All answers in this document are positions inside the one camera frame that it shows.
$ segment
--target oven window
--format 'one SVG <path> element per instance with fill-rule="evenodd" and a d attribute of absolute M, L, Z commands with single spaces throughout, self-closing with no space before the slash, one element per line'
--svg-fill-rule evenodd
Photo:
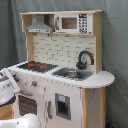
<path fill-rule="evenodd" d="M 62 18 L 63 29 L 77 29 L 77 18 Z"/>
<path fill-rule="evenodd" d="M 35 100 L 19 95 L 19 113 L 21 116 L 32 113 L 37 115 L 37 103 Z"/>

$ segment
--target faucet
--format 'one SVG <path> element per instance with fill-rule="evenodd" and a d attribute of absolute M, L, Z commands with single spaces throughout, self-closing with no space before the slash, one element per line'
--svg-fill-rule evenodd
<path fill-rule="evenodd" d="M 87 66 L 87 62 L 85 62 L 85 64 L 81 62 L 81 57 L 83 54 L 87 54 L 91 59 L 91 65 L 94 65 L 94 59 L 92 54 L 89 51 L 82 51 L 79 54 L 78 63 L 76 64 L 76 67 L 80 70 L 85 69 Z"/>

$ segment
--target oven handle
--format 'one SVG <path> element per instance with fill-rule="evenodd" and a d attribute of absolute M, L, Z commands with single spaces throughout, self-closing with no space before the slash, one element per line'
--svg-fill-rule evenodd
<path fill-rule="evenodd" d="M 21 93 L 22 95 L 25 95 L 25 96 L 33 96 L 32 93 L 25 93 L 25 92 L 23 92 L 22 90 L 20 91 L 20 93 Z"/>
<path fill-rule="evenodd" d="M 56 20 L 55 20 L 56 30 L 59 30 L 58 22 L 59 22 L 59 17 L 56 17 Z"/>
<path fill-rule="evenodd" d="M 50 107 L 51 107 L 51 101 L 48 102 L 47 112 L 48 112 L 48 118 L 52 119 L 52 115 L 50 114 Z"/>

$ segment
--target countertop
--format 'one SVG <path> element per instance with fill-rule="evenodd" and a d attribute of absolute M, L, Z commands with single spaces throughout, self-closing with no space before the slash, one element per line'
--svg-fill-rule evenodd
<path fill-rule="evenodd" d="M 14 65 L 12 67 L 9 67 L 8 69 L 13 69 L 16 71 L 21 71 L 21 72 L 25 72 L 28 74 L 41 76 L 48 80 L 64 82 L 65 84 L 71 84 L 73 86 L 82 87 L 82 88 L 102 88 L 102 87 L 111 85 L 115 80 L 114 75 L 107 71 L 100 71 L 98 74 L 93 74 L 83 81 L 76 81 L 76 80 L 52 75 L 53 72 L 55 72 L 63 67 L 56 67 L 46 73 L 39 73 L 39 72 L 34 72 L 34 71 L 30 71 L 30 70 L 24 70 L 24 69 L 17 68 L 17 66 L 24 64 L 24 63 L 26 63 L 26 62 L 20 63 L 18 65 Z"/>

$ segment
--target range hood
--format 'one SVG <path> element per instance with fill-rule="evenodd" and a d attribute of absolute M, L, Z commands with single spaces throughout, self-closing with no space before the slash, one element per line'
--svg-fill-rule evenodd
<path fill-rule="evenodd" d="M 36 23 L 25 28 L 25 32 L 53 33 L 54 28 L 44 23 L 44 15 L 36 15 Z"/>

